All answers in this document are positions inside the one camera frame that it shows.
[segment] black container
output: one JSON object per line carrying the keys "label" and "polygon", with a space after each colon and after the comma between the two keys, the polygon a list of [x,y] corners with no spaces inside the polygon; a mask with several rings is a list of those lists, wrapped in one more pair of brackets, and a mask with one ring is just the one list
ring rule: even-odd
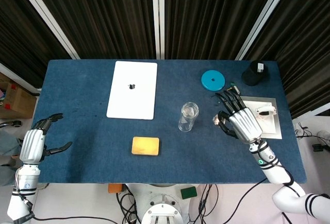
{"label": "black container", "polygon": [[[258,72],[258,64],[263,65],[263,70]],[[253,61],[246,71],[242,74],[242,81],[249,86],[257,85],[263,78],[268,75],[268,68],[262,61]]]}

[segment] glass cup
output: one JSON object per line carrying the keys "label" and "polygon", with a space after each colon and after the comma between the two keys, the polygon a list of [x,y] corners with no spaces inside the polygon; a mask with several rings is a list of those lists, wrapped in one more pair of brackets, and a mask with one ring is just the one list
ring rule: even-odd
{"label": "glass cup", "polygon": [[179,130],[183,132],[191,131],[192,126],[198,116],[198,106],[193,102],[187,102],[181,109],[181,116],[179,120]]}

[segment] table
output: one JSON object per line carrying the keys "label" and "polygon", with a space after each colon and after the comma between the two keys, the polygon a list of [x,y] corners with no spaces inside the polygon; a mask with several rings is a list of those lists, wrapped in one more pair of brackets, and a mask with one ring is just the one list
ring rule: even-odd
{"label": "table", "polygon": [[[224,107],[204,89],[201,76],[219,70],[228,87],[235,82],[244,96],[276,98],[282,140],[268,139],[296,182],[306,181],[276,62],[266,62],[270,76],[257,86],[241,81],[248,61],[144,60],[157,62],[153,120],[107,118],[116,60],[49,62],[34,122],[62,112],[46,137],[48,148],[71,141],[65,152],[40,164],[40,182],[49,183],[255,183],[264,178],[249,146],[225,135],[212,118]],[[199,116],[191,132],[177,122],[185,102],[197,103]],[[156,157],[131,154],[134,136],[160,138]]]}

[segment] white robotic arm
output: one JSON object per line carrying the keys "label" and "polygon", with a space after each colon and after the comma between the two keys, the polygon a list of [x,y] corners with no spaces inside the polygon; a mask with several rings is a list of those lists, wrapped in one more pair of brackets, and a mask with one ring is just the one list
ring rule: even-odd
{"label": "white robotic arm", "polygon": [[[281,165],[278,158],[266,141],[260,137],[262,129],[249,108],[233,90],[216,94],[224,104],[228,113],[220,111],[213,122],[226,134],[240,139],[250,145],[253,155],[270,183],[283,184],[272,199],[281,211],[288,213],[308,214],[330,223],[330,197],[327,194],[305,194],[304,190],[294,181],[290,172]],[[228,121],[234,130],[225,126]]]}
{"label": "white robotic arm", "polygon": [[40,170],[38,165],[45,156],[67,150],[72,142],[61,148],[48,149],[45,146],[46,133],[52,122],[63,118],[62,113],[38,121],[23,140],[20,160],[23,166],[16,171],[15,187],[12,191],[7,214],[14,224],[30,223],[34,217],[32,202],[35,200]]}

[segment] white floor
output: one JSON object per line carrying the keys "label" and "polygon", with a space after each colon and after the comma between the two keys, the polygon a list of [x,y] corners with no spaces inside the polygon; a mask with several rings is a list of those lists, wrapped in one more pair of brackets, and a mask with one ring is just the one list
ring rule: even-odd
{"label": "white floor", "polygon": [[[330,130],[330,117],[314,117],[303,126],[316,134],[319,130]],[[29,128],[26,126],[20,131],[11,127],[5,128],[8,132],[22,137]],[[330,153],[327,151],[315,153],[311,144],[318,143],[316,139],[303,138],[298,140],[300,152],[307,173],[307,183],[303,185],[306,192],[330,193]],[[220,195],[219,203],[213,213],[205,218],[206,223],[223,223],[232,214],[241,196],[252,186],[252,184],[224,184],[218,185]],[[272,194],[280,186],[262,184],[252,190],[242,201],[237,213],[229,223],[287,223],[283,221],[280,211],[272,202]],[[198,187],[201,193],[203,186]],[[10,200],[11,187],[0,187],[0,223],[9,221],[6,215]],[[216,191],[210,194],[207,209],[210,210],[216,200]],[[198,198],[193,199],[190,204],[190,214],[193,218],[197,214]],[[110,218],[118,223],[122,222],[123,215],[117,204],[115,195],[108,194],[106,184],[50,184],[48,188],[39,191],[34,209],[39,218],[66,217],[66,216],[98,216]],[[287,214],[292,223],[321,223],[306,215]],[[71,219],[44,221],[44,223],[109,223],[103,220]]]}

